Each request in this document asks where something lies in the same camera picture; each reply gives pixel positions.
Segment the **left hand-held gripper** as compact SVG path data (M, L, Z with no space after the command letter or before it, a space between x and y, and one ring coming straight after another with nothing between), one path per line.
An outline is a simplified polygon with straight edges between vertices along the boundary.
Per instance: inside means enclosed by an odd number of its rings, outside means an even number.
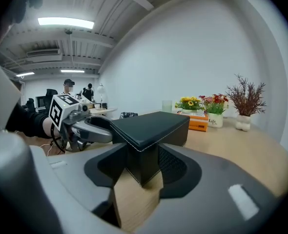
M109 143L113 135L111 119L91 116L87 105L69 94L54 95L49 109L51 137L61 152L84 150L88 142Z

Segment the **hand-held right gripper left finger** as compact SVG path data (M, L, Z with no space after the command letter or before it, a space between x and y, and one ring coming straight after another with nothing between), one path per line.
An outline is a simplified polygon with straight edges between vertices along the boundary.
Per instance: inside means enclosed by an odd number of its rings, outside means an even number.
M114 185L125 168L126 153L126 144L58 156L31 146L42 189L61 228L121 227Z

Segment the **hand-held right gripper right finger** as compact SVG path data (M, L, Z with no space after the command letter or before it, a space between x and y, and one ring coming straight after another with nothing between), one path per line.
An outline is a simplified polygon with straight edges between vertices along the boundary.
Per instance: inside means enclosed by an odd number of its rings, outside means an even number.
M227 159L160 144L159 164L159 204L138 234L250 234L278 204L268 188Z

